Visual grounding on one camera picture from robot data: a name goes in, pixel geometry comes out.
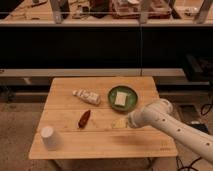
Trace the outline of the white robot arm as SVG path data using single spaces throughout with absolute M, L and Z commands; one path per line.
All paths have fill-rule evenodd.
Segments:
M 178 121 L 171 116 L 172 111 L 171 102 L 160 98 L 116 119 L 112 127 L 137 129 L 150 125 L 213 164 L 213 136 Z

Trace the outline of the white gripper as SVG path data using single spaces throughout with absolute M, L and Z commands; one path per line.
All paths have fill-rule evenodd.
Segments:
M 131 128 L 141 128 L 144 125 L 141 113 L 137 111 L 133 111 L 128 114 L 127 120 L 125 118 L 120 118 L 115 120 L 112 123 L 112 128 L 124 129 L 127 127 L 127 123 Z

